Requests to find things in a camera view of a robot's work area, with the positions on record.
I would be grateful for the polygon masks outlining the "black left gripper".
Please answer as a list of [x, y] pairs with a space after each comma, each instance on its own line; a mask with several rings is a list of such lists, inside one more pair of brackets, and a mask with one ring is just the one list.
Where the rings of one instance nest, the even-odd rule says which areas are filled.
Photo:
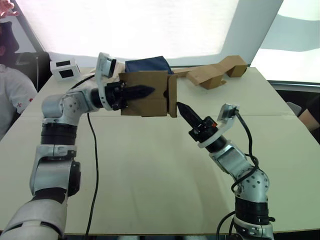
[[107, 83], [104, 87], [108, 104], [113, 111], [125, 109], [127, 100], [143, 99], [155, 91], [155, 88], [146, 85], [126, 87], [123, 81]]

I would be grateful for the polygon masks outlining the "person's bare hand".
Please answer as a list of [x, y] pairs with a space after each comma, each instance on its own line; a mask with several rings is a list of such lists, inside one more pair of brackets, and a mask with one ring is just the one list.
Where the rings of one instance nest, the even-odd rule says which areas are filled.
[[17, 10], [14, 10], [15, 4], [10, 0], [0, 0], [0, 18], [4, 19], [5, 17], [16, 17], [20, 13]]

